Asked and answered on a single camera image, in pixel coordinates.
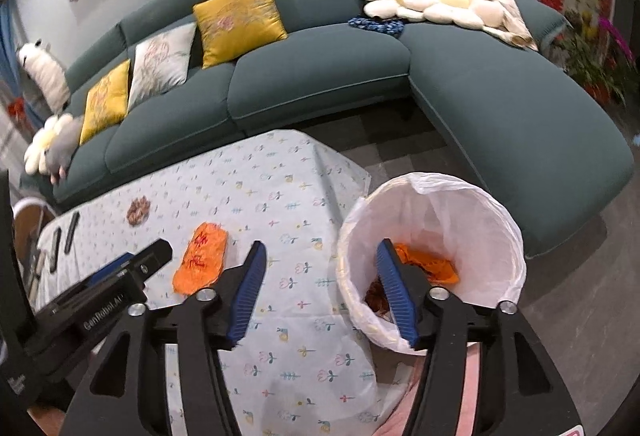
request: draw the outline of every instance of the trash can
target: trash can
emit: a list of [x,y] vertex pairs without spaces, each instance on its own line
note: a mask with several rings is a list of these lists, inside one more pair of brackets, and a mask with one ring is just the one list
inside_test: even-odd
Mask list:
[[526,264],[522,235],[490,194],[447,174],[412,172],[361,198],[338,237],[337,281],[356,328],[395,352],[415,352],[395,324],[364,302],[376,278],[376,248],[384,238],[452,260],[460,282],[450,286],[462,301],[494,308],[517,302]]

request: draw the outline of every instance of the blue beaded object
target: blue beaded object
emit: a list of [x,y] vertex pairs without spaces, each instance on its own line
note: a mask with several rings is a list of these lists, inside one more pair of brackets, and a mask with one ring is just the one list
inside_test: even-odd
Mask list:
[[380,32],[381,34],[388,34],[395,38],[402,34],[404,30],[403,20],[376,20],[372,18],[351,18],[347,24],[354,28],[361,28],[363,30],[370,30],[372,32]]

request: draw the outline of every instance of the white pillow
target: white pillow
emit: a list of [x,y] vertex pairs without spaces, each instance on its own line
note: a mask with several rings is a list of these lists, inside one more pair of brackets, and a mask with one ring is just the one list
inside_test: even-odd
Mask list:
[[136,46],[128,111],[187,80],[196,23],[178,26]]

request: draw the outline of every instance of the metal bolt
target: metal bolt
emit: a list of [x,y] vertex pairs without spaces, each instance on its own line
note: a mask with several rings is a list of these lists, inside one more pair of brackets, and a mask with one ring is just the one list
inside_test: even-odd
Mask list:
[[146,306],[142,302],[136,302],[129,306],[127,313],[132,317],[140,317],[146,311]]
[[500,311],[507,315],[513,315],[518,311],[518,307],[511,301],[501,301],[498,306],[500,307]]
[[213,301],[218,294],[212,288],[203,288],[196,293],[196,299],[201,302]]
[[430,289],[429,295],[431,295],[431,298],[436,301],[444,301],[449,298],[449,290],[441,286],[436,286],[435,288]]

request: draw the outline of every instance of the green sectional sofa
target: green sectional sofa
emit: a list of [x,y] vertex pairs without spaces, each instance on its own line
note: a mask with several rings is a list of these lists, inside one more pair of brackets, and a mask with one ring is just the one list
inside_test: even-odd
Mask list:
[[[114,25],[66,71],[68,111],[82,114],[102,75],[148,36],[193,21],[202,1],[154,0]],[[567,239],[632,174],[613,122],[535,52],[448,25],[410,24],[399,39],[350,28],[360,0],[275,1],[288,39],[201,70],[196,33],[187,82],[80,147],[68,178],[52,190],[41,179],[42,191],[67,209],[249,135],[407,95],[511,212],[528,256]],[[554,10],[517,2],[538,44],[564,27]]]

